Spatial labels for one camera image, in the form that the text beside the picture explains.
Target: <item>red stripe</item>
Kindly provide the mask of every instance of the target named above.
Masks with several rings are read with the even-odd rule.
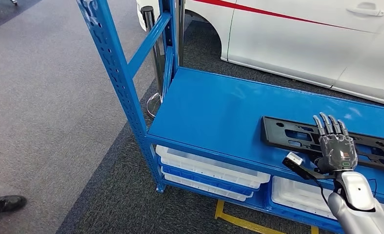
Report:
[[[321,22],[316,22],[316,21],[312,21],[312,20],[306,20],[306,19],[302,19],[302,18],[282,15],[282,14],[278,14],[278,13],[275,13],[275,12],[264,11],[264,10],[261,10],[261,9],[256,9],[256,8],[252,8],[252,7],[248,7],[248,6],[243,6],[243,5],[239,5],[239,4],[236,4],[236,3],[231,3],[231,2],[227,2],[227,1],[223,1],[223,0],[195,0],[195,1],[200,1],[200,2],[203,2],[203,3],[209,3],[209,4],[212,4],[212,5],[218,5],[218,6],[234,8],[234,9],[243,10],[243,11],[255,12],[255,13],[259,13],[259,14],[263,14],[263,15],[268,15],[268,16],[280,17],[280,18],[285,18],[285,19],[290,19],[290,20],[298,20],[298,21],[309,22],[309,23],[316,23],[316,24],[326,25],[326,26],[331,26],[331,27],[356,30],[356,29],[336,26],[336,25],[332,25],[332,24],[328,24],[328,23],[321,23]]]

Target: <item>white plastic tray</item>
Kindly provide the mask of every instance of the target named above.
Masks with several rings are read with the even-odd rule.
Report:
[[[262,183],[269,182],[270,179],[270,175],[266,173],[188,154],[160,145],[156,146],[156,153],[162,158],[163,164],[254,189],[259,188]]]
[[[180,176],[165,173],[163,170],[162,170],[162,173],[164,175],[164,178],[167,180],[170,180],[170,181],[173,181],[173,182],[176,182],[179,184],[183,184],[183,185],[195,188],[195,189],[200,189],[200,190],[207,191],[207,192],[210,192],[213,194],[217,194],[217,195],[225,196],[225,197],[228,197],[231,199],[239,200],[239,201],[245,201],[248,197],[252,197],[252,195],[254,194],[252,192],[250,196],[245,196],[245,195],[234,193],[234,192],[231,192],[228,190],[220,189],[220,188],[208,185],[208,184],[203,184],[203,183],[200,183],[200,182],[197,182],[194,180],[190,180],[190,179],[186,179],[186,178],[183,178]]]
[[[332,193],[324,189],[325,197]],[[272,201],[284,206],[335,219],[321,196],[319,187],[278,176],[272,177]]]

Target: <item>blue plastic tray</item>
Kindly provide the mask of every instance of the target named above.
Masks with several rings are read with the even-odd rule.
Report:
[[[249,187],[246,187],[246,186],[243,186],[240,184],[227,182],[227,181],[224,181],[221,179],[217,179],[217,178],[201,175],[198,173],[190,172],[187,170],[183,170],[183,169],[180,169],[177,167],[165,165],[165,164],[161,163],[160,157],[159,157],[159,163],[162,166],[163,172],[165,172],[165,173],[169,173],[171,175],[179,176],[179,177],[182,177],[185,179],[190,179],[190,180],[193,180],[196,182],[208,184],[208,185],[220,188],[220,189],[225,189],[225,190],[228,190],[228,191],[231,191],[234,193],[238,193],[238,194],[242,194],[245,196],[251,196],[254,191],[259,190],[259,188],[253,189],[253,188],[249,188]]]

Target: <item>black plastic panel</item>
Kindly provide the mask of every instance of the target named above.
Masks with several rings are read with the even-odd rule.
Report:
[[[261,139],[270,146],[321,157],[315,125],[273,117],[261,118]],[[349,133],[354,139],[359,165],[384,170],[384,138]]]

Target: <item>gray carpet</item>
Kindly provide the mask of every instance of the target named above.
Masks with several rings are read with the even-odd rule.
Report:
[[[146,35],[136,1],[108,2],[130,58]],[[18,4],[0,0],[0,195],[28,204],[0,214],[0,234],[53,234],[126,117],[76,1]],[[134,78],[140,97],[151,64]]]
[[[185,65],[220,74],[372,103],[291,79],[230,64],[219,59],[220,41],[204,22],[192,22],[185,33]],[[144,107],[156,92],[153,82],[141,99]],[[248,234],[252,231],[215,220],[216,200],[167,187],[163,194],[155,184],[137,143],[125,125],[103,162],[91,177],[57,234]],[[288,234],[309,233],[309,227],[226,203],[224,211]]]

